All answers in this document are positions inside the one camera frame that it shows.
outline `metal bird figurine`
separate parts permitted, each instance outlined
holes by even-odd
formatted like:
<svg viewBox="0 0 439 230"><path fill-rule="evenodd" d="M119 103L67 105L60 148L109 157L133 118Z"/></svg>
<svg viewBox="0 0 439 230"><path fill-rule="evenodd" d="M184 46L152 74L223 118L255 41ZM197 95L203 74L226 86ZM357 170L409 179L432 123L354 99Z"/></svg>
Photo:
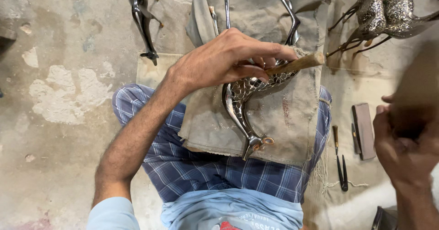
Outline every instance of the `metal bird figurine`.
<svg viewBox="0 0 439 230"><path fill-rule="evenodd" d="M226 16L228 17L228 1L225 0L226 3ZM297 41L294 39L294 35L297 34L297 28L300 24L299 19L292 12L292 8L290 8L290 3L288 0L281 0L284 4L287 12L290 14L292 18L292 27L290 32L288 33L287 40L285 42L286 45L294 45ZM227 18L228 27L230 28L230 18ZM284 65L288 63L285 60L277 60L276 65ZM259 136L253 130L251 125L249 124L249 120L247 118L245 105L247 101L252 97L252 95L256 92L261 92L264 90L271 89L272 87L277 87L289 79L294 77L299 71L289 71L287 73L279 73L272 75L270 80L267 83L263 83L257 78L245 78L238 80L232 83L226 83L222 87L222 103L227 113L233 119L234 123L238 128L244 133L246 141L244 146L244 153L242 154L242 159L247 160L249 156L261 149L265 144L273 145L273 138L266 137L266 135Z"/></svg>
<svg viewBox="0 0 439 230"><path fill-rule="evenodd" d="M432 24L429 21L439 19L439 11L425 16L417 17L413 13L413 0L358 0L343 16L328 30L331 31L346 15L348 18L357 13L359 27L354 31L347 42L343 43L336 51L327 53L326 57L341 51L347 51L356 48L363 41L367 41L365 46L369 47L372 40L381 34L387 34L388 37L378 42L370 48L359 50L356 53L364 52L375 48L391 38L404 39L420 34L429 28ZM348 45L358 42L356 45L348 48Z"/></svg>
<svg viewBox="0 0 439 230"><path fill-rule="evenodd" d="M154 65L157 65L158 55L154 49L154 46L152 45L149 23L151 22L151 19L155 19L160 23L160 28L163 28L164 25L148 11L148 0L129 0L129 2L131 3L131 13L133 14L134 21L139 28L143 42L145 42L146 51L140 56L147 57L148 59L152 60Z"/></svg>

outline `blue checkered lungi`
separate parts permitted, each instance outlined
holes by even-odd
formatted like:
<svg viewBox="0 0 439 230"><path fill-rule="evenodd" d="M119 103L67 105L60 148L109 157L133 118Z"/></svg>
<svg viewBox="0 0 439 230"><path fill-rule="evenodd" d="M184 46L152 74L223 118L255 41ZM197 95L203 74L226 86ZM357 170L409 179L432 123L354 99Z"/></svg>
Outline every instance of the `blue checkered lungi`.
<svg viewBox="0 0 439 230"><path fill-rule="evenodd" d="M125 126L153 93L153 89L134 83L119 88L112 103L120 124ZM320 88L320 98L332 100L324 87ZM293 203L302 201L310 173L329 134L331 112L324 101L320 101L318 108L314 153L302 166L191 152L182 146L177 134L185 109L186 105L179 103L171 111L142 164L163 202L175 201L190 191L228 188L257 190Z"/></svg>

